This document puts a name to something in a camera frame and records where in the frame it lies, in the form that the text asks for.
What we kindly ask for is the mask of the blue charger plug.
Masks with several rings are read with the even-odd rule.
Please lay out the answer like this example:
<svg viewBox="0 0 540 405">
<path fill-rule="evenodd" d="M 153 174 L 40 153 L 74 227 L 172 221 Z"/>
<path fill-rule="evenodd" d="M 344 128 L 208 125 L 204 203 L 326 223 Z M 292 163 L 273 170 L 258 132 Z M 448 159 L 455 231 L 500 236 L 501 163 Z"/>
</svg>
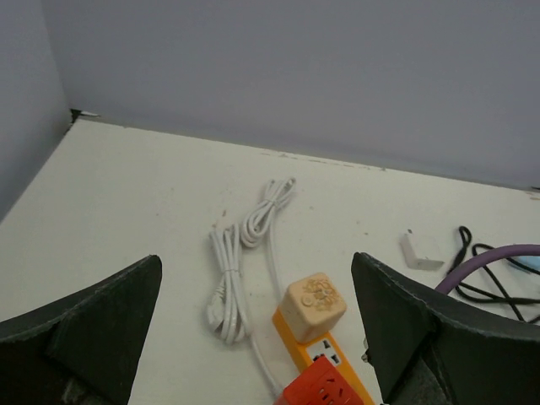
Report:
<svg viewBox="0 0 540 405">
<path fill-rule="evenodd" d="M 539 256 L 516 256 L 507 259 L 512 267 L 521 269 L 529 273 L 539 274 L 540 257 Z"/>
</svg>

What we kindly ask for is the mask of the red cube socket adapter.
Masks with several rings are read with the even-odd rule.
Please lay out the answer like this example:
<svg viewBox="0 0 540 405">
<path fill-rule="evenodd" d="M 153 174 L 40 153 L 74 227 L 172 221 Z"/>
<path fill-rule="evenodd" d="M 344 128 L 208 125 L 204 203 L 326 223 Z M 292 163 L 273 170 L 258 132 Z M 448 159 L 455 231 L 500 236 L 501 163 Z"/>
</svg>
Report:
<svg viewBox="0 0 540 405">
<path fill-rule="evenodd" d="M 324 355 L 287 385 L 274 405 L 364 405 Z"/>
</svg>

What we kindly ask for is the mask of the white charger plug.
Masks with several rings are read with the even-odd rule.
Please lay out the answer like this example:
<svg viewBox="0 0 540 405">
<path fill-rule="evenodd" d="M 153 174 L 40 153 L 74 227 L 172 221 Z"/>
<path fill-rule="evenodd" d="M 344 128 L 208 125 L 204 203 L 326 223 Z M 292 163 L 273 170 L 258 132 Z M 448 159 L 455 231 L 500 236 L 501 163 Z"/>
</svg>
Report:
<svg viewBox="0 0 540 405">
<path fill-rule="evenodd" d="M 404 260 L 411 269 L 436 271 L 445 264 L 434 237 L 408 231 L 400 237 L 399 245 Z"/>
</svg>

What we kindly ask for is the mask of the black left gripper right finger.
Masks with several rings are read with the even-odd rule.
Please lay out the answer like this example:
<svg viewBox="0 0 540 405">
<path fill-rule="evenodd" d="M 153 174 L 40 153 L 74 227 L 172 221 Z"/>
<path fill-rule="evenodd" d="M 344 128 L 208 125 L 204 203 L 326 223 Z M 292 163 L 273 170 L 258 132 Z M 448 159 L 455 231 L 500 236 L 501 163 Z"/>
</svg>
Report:
<svg viewBox="0 0 540 405">
<path fill-rule="evenodd" d="M 351 265 L 385 404 L 537 404 L 539 327 L 467 305 L 366 253 Z"/>
</svg>

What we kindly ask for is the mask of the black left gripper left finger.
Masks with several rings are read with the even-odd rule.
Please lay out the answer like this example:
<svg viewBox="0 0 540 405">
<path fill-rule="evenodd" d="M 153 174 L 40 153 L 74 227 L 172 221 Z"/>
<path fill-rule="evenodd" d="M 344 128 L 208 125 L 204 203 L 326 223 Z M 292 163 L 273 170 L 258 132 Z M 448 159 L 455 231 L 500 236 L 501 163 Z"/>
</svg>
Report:
<svg viewBox="0 0 540 405">
<path fill-rule="evenodd" d="M 1 323 L 3 404 L 126 404 L 162 281 L 156 255 Z"/>
</svg>

